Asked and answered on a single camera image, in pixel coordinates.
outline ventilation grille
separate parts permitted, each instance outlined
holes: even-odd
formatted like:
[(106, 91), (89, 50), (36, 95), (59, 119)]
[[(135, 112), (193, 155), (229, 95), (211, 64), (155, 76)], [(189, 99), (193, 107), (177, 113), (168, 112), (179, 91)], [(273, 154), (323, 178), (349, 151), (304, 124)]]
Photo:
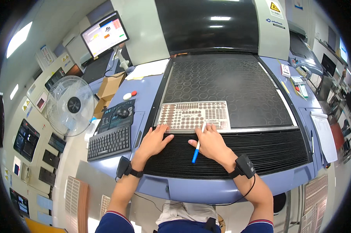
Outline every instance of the ventilation grille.
[[(300, 129), (226, 133), (226, 145), (237, 155), (246, 153), (258, 175), (268, 175), (309, 163)], [(225, 169), (214, 160), (199, 154), (191, 163), (195, 151), (187, 143), (197, 140), (195, 134), (175, 134), (173, 140), (146, 163), (144, 173), (183, 179), (229, 179)]]
[(68, 176), (65, 187), (65, 211), (68, 231), (78, 232), (77, 212), (80, 193), (80, 181)]

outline blue marker pen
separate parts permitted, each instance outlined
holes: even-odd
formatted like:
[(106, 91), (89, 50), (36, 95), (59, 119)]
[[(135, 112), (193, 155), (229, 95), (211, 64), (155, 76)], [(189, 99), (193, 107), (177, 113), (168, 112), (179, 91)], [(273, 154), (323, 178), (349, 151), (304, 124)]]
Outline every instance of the blue marker pen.
[[(204, 129), (206, 126), (206, 122), (203, 123), (203, 126), (201, 127), (201, 132), (204, 133)], [(199, 147), (200, 147), (200, 141), (197, 141), (197, 146), (194, 152), (194, 157), (192, 158), (192, 163), (195, 163), (197, 154), (199, 153)]]

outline orbotech logo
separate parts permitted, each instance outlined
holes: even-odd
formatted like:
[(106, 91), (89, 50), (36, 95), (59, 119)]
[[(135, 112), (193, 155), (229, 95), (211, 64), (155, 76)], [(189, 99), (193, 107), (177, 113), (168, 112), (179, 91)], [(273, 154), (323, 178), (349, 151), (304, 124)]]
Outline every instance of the orbotech logo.
[(283, 25), (282, 23), (274, 21), (274, 20), (271, 20), (271, 19), (266, 19), (266, 21), (268, 21), (269, 23), (273, 22), (273, 23), (276, 23), (276, 24), (279, 24), (279, 25)]

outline fan guard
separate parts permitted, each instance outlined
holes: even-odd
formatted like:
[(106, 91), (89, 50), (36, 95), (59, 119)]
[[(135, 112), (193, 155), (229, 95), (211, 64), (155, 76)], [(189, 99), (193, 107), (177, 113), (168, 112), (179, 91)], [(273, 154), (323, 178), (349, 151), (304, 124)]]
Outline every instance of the fan guard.
[(94, 94), (88, 83), (74, 75), (64, 76), (47, 96), (47, 118), (54, 130), (76, 136), (89, 126), (94, 114)]

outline forearm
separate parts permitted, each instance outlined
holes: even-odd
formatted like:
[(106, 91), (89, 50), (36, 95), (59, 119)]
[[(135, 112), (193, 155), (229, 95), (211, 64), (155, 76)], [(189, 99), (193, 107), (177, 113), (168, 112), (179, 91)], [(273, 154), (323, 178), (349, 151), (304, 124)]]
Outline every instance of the forearm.
[[(235, 169), (235, 159), (237, 156), (232, 153), (231, 158), (228, 161), (222, 163), (225, 170), (230, 173)], [(257, 205), (271, 205), (272, 206), (272, 193), (269, 187), (264, 183), (264, 181), (255, 174), (256, 182), (252, 188), (254, 177), (248, 179), (246, 176), (237, 176), (234, 178), (234, 183), (242, 195), (246, 195), (248, 191), (252, 188), (249, 194), (245, 197), (247, 201), (251, 202), (254, 207)]]
[[(136, 160), (135, 157), (131, 161), (131, 166), (136, 171), (143, 171), (145, 164), (145, 161)], [(139, 180), (139, 178), (130, 174), (128, 176), (123, 175), (116, 183), (107, 210), (113, 210), (125, 215), (126, 207), (137, 189)]]

